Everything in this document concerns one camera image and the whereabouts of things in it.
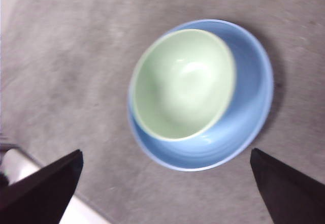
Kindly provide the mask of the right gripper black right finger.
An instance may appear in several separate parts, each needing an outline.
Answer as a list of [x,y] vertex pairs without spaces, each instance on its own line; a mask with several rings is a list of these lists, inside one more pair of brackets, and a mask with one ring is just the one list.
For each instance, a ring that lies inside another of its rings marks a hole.
[[273,223],[324,223],[324,184],[255,148],[250,165]]

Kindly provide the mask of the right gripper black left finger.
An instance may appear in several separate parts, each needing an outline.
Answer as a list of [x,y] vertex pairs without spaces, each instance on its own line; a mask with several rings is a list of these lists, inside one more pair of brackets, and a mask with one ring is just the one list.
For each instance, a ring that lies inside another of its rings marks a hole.
[[83,153],[75,150],[1,188],[1,223],[59,223],[75,193]]

